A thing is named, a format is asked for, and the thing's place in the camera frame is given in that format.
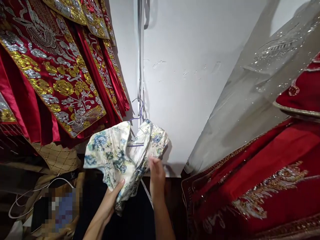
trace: white wall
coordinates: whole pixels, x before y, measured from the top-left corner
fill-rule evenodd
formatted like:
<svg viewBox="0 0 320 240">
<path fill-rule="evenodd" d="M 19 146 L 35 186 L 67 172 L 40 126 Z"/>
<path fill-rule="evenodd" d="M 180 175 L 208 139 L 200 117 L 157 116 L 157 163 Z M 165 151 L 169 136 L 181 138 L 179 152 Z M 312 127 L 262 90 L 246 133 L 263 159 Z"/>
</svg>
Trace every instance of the white wall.
<svg viewBox="0 0 320 240">
<path fill-rule="evenodd" d="M 268 1 L 189 156 L 186 170 L 203 171 L 286 118 L 256 90 L 259 80 L 269 76 L 248 73 L 242 67 L 250 64 L 257 49 L 308 3 L 306 0 Z"/>
<path fill-rule="evenodd" d="M 164 160 L 175 176 L 180 175 L 266 2 L 150 0 L 144 31 L 144 100 L 148 118 L 170 137 Z M 110 8 L 123 78 L 134 99 L 136 5 L 131 0 L 110 0 Z"/>
</svg>

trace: floral print fabric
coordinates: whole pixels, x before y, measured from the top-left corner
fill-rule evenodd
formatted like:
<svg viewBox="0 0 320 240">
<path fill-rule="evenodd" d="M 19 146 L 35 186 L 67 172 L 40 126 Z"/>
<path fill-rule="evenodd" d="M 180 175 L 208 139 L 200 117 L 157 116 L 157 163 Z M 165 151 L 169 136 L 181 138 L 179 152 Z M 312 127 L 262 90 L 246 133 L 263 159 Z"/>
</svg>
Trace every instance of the floral print fabric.
<svg viewBox="0 0 320 240">
<path fill-rule="evenodd" d="M 102 171 L 103 182 L 110 190 L 120 179 L 125 179 L 115 206 L 119 216 L 125 201 L 136 195 L 139 182 L 149 168 L 148 158 L 159 158 L 169 142 L 167 133 L 148 119 L 141 124 L 133 141 L 128 140 L 130 129 L 130 122 L 122 122 L 94 134 L 87 145 L 83 166 Z"/>
</svg>

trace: clothes hanger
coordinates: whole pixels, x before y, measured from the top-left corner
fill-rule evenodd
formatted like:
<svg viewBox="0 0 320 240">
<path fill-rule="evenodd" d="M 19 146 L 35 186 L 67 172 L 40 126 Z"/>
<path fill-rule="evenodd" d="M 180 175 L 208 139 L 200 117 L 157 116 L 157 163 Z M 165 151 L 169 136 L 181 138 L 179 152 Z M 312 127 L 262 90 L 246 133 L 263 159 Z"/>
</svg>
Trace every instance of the clothes hanger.
<svg viewBox="0 0 320 240">
<path fill-rule="evenodd" d="M 137 117 L 137 118 L 132 118 L 132 119 L 129 120 L 129 122 L 131 122 L 131 121 L 134 120 L 134 119 L 142 119 L 142 121 L 144 120 L 143 114 L 142 114 L 142 109 L 143 109 L 144 103 L 143 103 L 143 101 L 142 101 L 140 98 L 135 98 L 132 102 L 134 102 L 136 99 L 138 99 L 138 101 L 141 101 L 141 102 L 142 102 L 142 106 L 141 106 L 140 112 L 139 112 L 140 114 L 139 114 L 139 117 Z M 144 146 L 144 144 L 142 144 L 142 145 L 134 145 L 134 146 L 127 146 L 127 147 L 142 147 L 142 146 Z"/>
<path fill-rule="evenodd" d="M 140 112 L 139 112 L 140 115 L 139 115 L 138 118 L 132 118 L 132 119 L 130 119 L 129 122 L 131 122 L 133 119 L 142 119 L 142 120 L 144 120 L 144 119 L 143 119 L 143 115 L 142 115 L 142 109 L 143 109 L 144 103 L 143 103 L 143 101 L 142 101 L 140 98 L 135 98 L 132 102 L 134 102 L 136 99 L 138 99 L 138 101 L 141 101 L 141 102 L 142 102 L 142 106 L 141 106 Z"/>
</svg>

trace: red embroidered garment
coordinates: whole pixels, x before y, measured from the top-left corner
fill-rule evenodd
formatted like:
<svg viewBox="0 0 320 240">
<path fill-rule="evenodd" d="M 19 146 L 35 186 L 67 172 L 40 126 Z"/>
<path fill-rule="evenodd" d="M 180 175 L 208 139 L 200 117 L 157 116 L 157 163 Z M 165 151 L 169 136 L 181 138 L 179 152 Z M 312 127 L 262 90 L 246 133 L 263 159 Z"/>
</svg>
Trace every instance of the red embroidered garment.
<svg viewBox="0 0 320 240">
<path fill-rule="evenodd" d="M 44 2 L 51 8 L 58 4 Z M 106 11 L 102 14 L 98 1 L 92 9 L 89 1 L 81 3 L 70 7 L 83 16 L 66 16 L 74 22 L 54 12 L 62 8 L 52 11 L 40 0 L 0 3 L 0 91 L 31 142 L 73 147 L 102 124 L 121 122 L 128 110 L 124 88 L 96 37 L 109 39 Z M 113 75 L 118 82 L 110 80 Z"/>
<path fill-rule="evenodd" d="M 288 148 L 293 138 L 296 140 Z M 309 148 L 304 148 L 304 140 L 312 145 L 307 143 Z M 254 152 L 252 147 L 257 151 L 247 163 L 231 169 L 202 201 L 192 200 L 192 195 L 213 181 L 211 177 L 217 172 L 229 169 L 234 162 L 243 162 L 244 153 Z M 184 180 L 190 239 L 302 239 L 319 234 L 320 195 L 311 190 L 320 186 L 320 166 L 315 161 L 319 151 L 320 124 L 289 119 L 206 171 Z M 222 201 L 209 199 L 213 195 Z M 198 212 L 205 205 L 207 212 Z"/>
<path fill-rule="evenodd" d="M 291 86 L 277 97 L 274 105 L 291 116 L 320 121 L 319 78 L 320 53 L 292 81 Z"/>
</svg>

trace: sequined fabric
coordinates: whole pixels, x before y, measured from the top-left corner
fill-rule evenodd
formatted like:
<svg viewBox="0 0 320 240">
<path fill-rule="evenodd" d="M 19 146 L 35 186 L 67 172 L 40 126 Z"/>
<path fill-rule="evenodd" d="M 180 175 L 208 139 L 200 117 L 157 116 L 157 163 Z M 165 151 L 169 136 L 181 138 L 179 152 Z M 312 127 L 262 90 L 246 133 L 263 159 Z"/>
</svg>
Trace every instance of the sequined fabric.
<svg viewBox="0 0 320 240">
<path fill-rule="evenodd" d="M 98 1 L 100 3 L 102 14 L 103 14 L 103 18 L 104 18 L 104 21 L 105 21 L 107 29 L 108 29 L 111 45 L 112 46 L 116 46 L 117 45 L 116 44 L 116 39 L 114 37 L 114 33 L 113 33 L 112 25 L 111 25 L 111 20 L 110 20 L 109 15 L 108 15 L 106 2 L 104 0 L 98 0 Z"/>
<path fill-rule="evenodd" d="M 104 39 L 110 39 L 104 17 L 97 0 L 43 0 L 52 10 L 81 25 Z"/>
<path fill-rule="evenodd" d="M 62 16 L 38 0 L 0 3 L 0 42 L 72 137 L 106 114 Z"/>
<path fill-rule="evenodd" d="M 122 121 L 122 116 L 121 116 L 121 113 L 119 110 L 117 98 L 116 98 L 115 92 L 112 87 L 112 83 L 110 80 L 108 69 L 106 67 L 106 63 L 104 61 L 104 58 L 103 58 L 103 55 L 101 52 L 101 48 L 99 45 L 99 41 L 98 41 L 97 37 L 94 36 L 92 33 L 87 33 L 87 31 L 83 30 L 83 34 L 84 34 L 85 39 L 88 43 L 90 52 L 92 54 L 92 58 L 94 60 L 96 68 L 99 72 L 99 75 L 101 77 L 101 80 L 103 82 L 105 90 L 108 94 L 109 100 L 112 103 L 112 106 L 113 106 L 115 112 L 117 113 L 118 117 Z"/>
<path fill-rule="evenodd" d="M 16 118 L 0 92 L 0 123 L 1 122 L 16 122 Z"/>
</svg>

